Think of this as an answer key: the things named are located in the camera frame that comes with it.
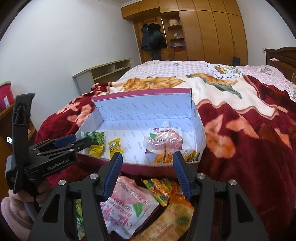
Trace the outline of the person's left hand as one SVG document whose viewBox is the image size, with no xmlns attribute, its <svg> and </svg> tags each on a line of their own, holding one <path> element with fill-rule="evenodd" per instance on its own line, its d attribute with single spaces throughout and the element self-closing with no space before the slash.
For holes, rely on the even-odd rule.
<svg viewBox="0 0 296 241">
<path fill-rule="evenodd" d="M 42 207 L 51 191 L 47 181 L 38 186 L 39 195 L 36 198 L 25 191 L 15 194 L 13 190 L 9 190 L 8 197 L 1 201 L 1 231 L 4 233 L 5 240 L 28 239 L 34 222 L 25 208 L 25 203 L 36 201 Z"/>
</svg>

